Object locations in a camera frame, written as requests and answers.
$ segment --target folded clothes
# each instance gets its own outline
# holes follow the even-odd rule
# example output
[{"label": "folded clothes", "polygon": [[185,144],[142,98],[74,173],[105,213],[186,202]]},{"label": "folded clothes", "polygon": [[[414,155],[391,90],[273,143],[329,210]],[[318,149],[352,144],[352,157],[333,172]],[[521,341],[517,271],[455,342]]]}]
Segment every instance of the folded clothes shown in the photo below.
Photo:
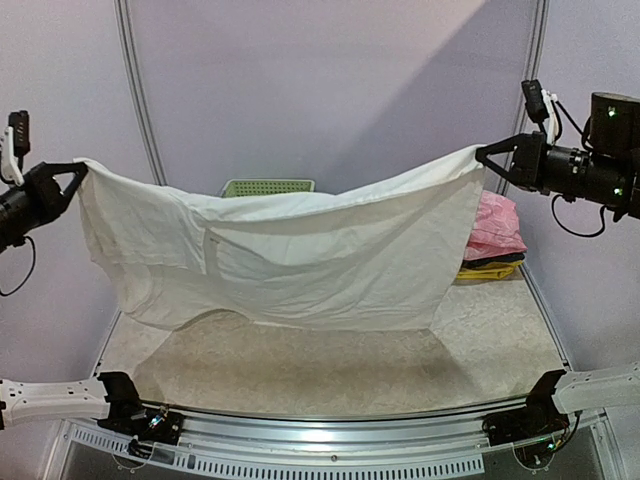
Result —
[{"label": "folded clothes", "polygon": [[497,193],[483,191],[464,259],[478,260],[526,250],[516,204]]},{"label": "folded clothes", "polygon": [[512,253],[492,258],[464,261],[458,272],[458,280],[502,280],[522,265],[524,253]]},{"label": "folded clothes", "polygon": [[510,253],[507,255],[498,255],[497,257],[479,258],[478,260],[464,260],[462,268],[477,269],[486,267],[491,263],[514,263],[524,260],[524,253]]}]

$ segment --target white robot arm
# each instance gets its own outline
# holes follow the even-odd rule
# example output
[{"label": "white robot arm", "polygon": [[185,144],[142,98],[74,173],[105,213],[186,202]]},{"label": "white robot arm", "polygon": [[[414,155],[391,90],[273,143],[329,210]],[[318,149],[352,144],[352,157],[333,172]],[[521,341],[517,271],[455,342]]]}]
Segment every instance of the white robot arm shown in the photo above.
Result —
[{"label": "white robot arm", "polygon": [[93,418],[140,441],[177,445],[184,416],[142,404],[126,373],[105,372],[69,383],[0,380],[0,430],[26,422]]}]

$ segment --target white wall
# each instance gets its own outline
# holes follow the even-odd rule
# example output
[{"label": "white wall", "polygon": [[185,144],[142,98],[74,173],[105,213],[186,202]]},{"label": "white wall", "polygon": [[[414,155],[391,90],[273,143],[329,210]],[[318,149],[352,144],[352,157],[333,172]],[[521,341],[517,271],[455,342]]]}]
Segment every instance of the white wall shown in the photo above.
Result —
[{"label": "white wall", "polygon": [[[640,97],[640,3],[637,0],[551,2],[539,78],[583,123],[590,94],[611,91]],[[565,123],[561,144],[579,146]],[[640,359],[640,221],[624,218],[601,237],[584,240],[554,222],[548,198],[515,188],[528,265],[553,310],[555,325],[576,369]],[[577,231],[599,227],[598,207],[558,205]],[[640,478],[640,410],[610,411],[629,478]]]},{"label": "white wall", "polygon": [[168,182],[338,192],[510,135],[535,3],[137,0]]},{"label": "white wall", "polygon": [[[26,168],[87,156],[150,181],[112,2],[3,2],[0,66],[0,122],[11,110],[31,114]],[[116,311],[114,296],[89,261],[76,202],[32,236],[38,248],[33,277],[0,302],[0,378],[80,379],[99,354]],[[5,290],[29,267],[28,250],[13,250],[0,257]],[[34,424],[0,432],[0,477],[37,478],[54,429]]]}]

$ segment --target table surface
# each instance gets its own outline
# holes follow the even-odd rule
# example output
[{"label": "table surface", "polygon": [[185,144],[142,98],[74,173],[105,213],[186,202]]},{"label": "table surface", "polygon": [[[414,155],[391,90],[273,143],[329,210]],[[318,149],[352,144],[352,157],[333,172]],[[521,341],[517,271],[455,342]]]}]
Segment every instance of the table surface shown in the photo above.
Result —
[{"label": "table surface", "polygon": [[101,371],[129,373],[145,400],[283,415],[387,415],[528,393],[562,362],[518,272],[458,282],[428,330],[309,331],[214,312],[178,331],[122,315]]}]

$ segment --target white cloth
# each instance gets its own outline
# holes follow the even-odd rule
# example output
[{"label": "white cloth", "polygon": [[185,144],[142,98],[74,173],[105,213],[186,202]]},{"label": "white cloth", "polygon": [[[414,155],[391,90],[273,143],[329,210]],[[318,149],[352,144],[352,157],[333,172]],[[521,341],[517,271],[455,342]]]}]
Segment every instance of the white cloth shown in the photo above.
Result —
[{"label": "white cloth", "polygon": [[468,147],[340,195],[215,198],[89,159],[92,259],[123,312],[175,329],[215,309],[312,329],[429,326],[460,267],[483,184]]}]

